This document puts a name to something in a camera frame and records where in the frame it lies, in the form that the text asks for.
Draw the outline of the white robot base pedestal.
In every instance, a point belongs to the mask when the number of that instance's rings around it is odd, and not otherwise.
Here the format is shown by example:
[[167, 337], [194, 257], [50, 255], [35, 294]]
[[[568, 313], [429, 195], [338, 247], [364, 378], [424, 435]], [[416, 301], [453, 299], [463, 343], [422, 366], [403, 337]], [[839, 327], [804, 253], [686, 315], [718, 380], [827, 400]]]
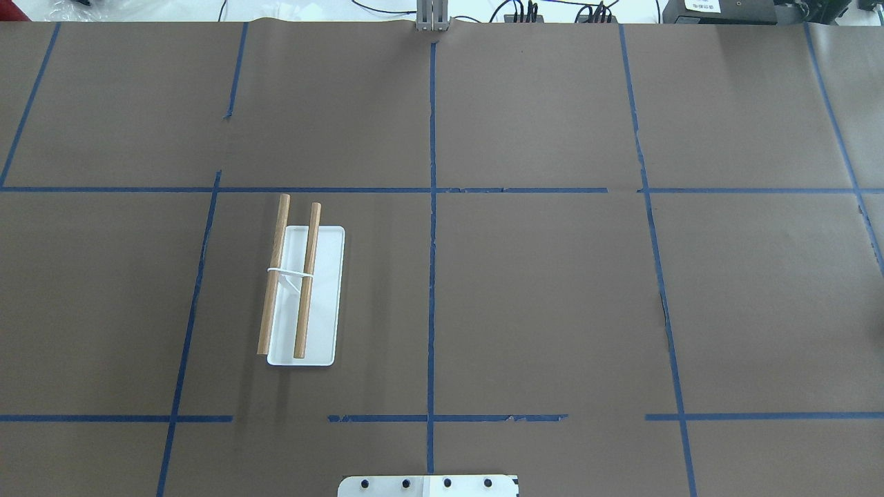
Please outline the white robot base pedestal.
[[354, 476], [338, 496], [519, 496], [517, 476], [505, 474]]

